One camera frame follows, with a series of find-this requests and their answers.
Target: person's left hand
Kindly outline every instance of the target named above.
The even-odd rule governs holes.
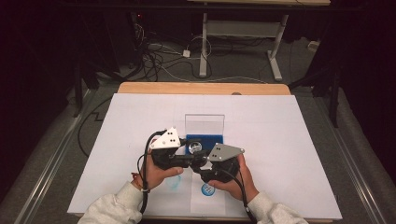
[[[154,161],[152,160],[150,154],[151,154],[151,149],[148,151],[148,156],[147,156],[147,161],[146,161],[146,169],[147,169],[146,179],[148,182],[148,189],[156,188],[163,182],[163,180],[166,177],[180,175],[183,173],[184,170],[182,167],[172,167],[167,170],[161,169],[160,167],[158,167],[154,164]],[[140,170],[140,173],[142,176],[144,174],[143,172],[144,172],[144,170],[142,167],[142,169]],[[140,175],[137,175],[137,178],[135,179],[135,181],[137,181],[137,183],[140,186],[137,186],[134,181],[132,182],[132,185],[134,185],[137,189],[140,189],[140,187],[143,186],[143,180],[140,177]]]

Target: blue circle sticker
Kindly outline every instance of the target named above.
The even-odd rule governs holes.
[[[215,193],[215,188],[204,183],[201,187],[201,191],[205,196],[212,196]]]

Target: white board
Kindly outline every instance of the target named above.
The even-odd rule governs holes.
[[[185,136],[186,114],[225,115],[224,144],[245,149],[256,187],[275,202],[305,218],[342,218],[295,97],[258,95],[115,94],[67,212],[82,214],[97,198],[117,193],[137,171],[152,133],[175,126]],[[145,216],[247,216],[228,193],[225,209],[207,197],[210,214],[192,212],[192,181],[199,179],[189,168],[165,180],[149,194]]]

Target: gray carpet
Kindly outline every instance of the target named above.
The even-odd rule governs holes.
[[[308,41],[305,39],[296,41],[293,44],[281,44],[281,48],[277,55],[277,61],[284,78],[282,83],[289,84],[291,81],[304,76],[314,56],[313,52],[306,49],[307,44]],[[178,45],[172,45],[171,43],[167,43],[166,45],[178,52],[183,50],[183,48]],[[259,46],[235,49],[226,56],[216,55],[226,53],[229,49],[225,47],[223,47],[223,49],[221,47],[214,48],[212,56],[209,57],[213,73],[210,80],[227,77],[228,79],[223,79],[220,82],[256,82],[246,78],[229,78],[250,77],[260,81],[274,83],[271,68],[268,65],[268,60],[265,58],[265,51],[271,47],[272,42],[265,40],[260,43]],[[173,60],[177,57],[169,54],[162,54],[162,56],[166,61]],[[197,61],[184,61],[193,63],[193,71],[195,74],[198,74]],[[171,64],[172,63],[164,64],[163,66],[165,67]],[[125,67],[123,73],[127,73],[128,70],[129,69]],[[191,66],[188,63],[176,64],[169,67],[167,71],[174,77],[171,77],[169,73],[162,70],[158,76],[159,81],[180,81],[177,78],[199,80],[191,76]],[[92,100],[86,104],[86,112],[83,118],[89,116],[89,113],[107,97],[117,92],[119,84],[114,83],[103,75],[100,75],[99,78],[101,80],[101,86],[99,90],[94,93]],[[373,223],[366,208],[361,202],[355,183],[351,180],[350,173],[342,159],[342,154],[339,149],[340,146],[334,137],[332,126],[326,121],[326,115],[323,114],[318,105],[318,100],[321,99],[313,98],[310,93],[310,88],[297,88],[293,90],[292,93],[297,96],[297,101],[303,113],[306,126],[343,215],[343,219],[335,223]],[[61,142],[68,125],[72,122],[71,117],[74,112],[72,98],[70,102],[71,105],[53,121],[47,133],[37,145],[8,196],[2,202],[0,206],[0,223],[14,223],[22,210],[37,179],[40,177],[48,160]],[[95,110],[95,112],[99,112],[99,119],[105,116],[108,103],[109,102],[106,102]],[[364,138],[359,123],[353,117],[351,111],[348,110],[347,99],[342,92],[340,92],[338,120],[338,132],[344,137],[347,147],[351,149],[351,154],[356,158],[356,161],[358,161],[357,164],[361,168],[364,178],[367,180],[367,185],[373,191],[382,214],[388,223],[391,223],[391,221],[396,218],[394,205],[394,202],[396,202],[396,192],[394,185],[380,165],[367,140]],[[90,115],[81,128],[81,144],[87,153],[90,153],[92,149],[101,124],[101,121],[95,121],[94,115]],[[87,158],[78,147],[77,133],[75,133],[67,146],[67,153],[64,156],[56,176],[50,183],[44,200],[36,210],[32,223],[78,222],[78,218],[66,214],[66,210],[86,161]],[[198,223],[198,221],[143,220],[141,223]]]

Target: person's right hand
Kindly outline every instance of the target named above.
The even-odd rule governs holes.
[[[244,179],[245,192],[247,194],[247,202],[249,203],[256,195],[259,194],[259,191],[256,189],[253,183],[253,177],[251,176],[250,170],[248,169],[245,157],[243,154],[239,154],[237,157],[239,161],[239,171],[240,173],[236,175],[236,178],[241,182],[241,175]],[[222,189],[228,191],[235,199],[242,201],[242,191],[239,188],[239,185],[236,184],[234,180],[231,180],[227,183],[222,183],[218,180],[210,180],[208,184],[216,189]]]

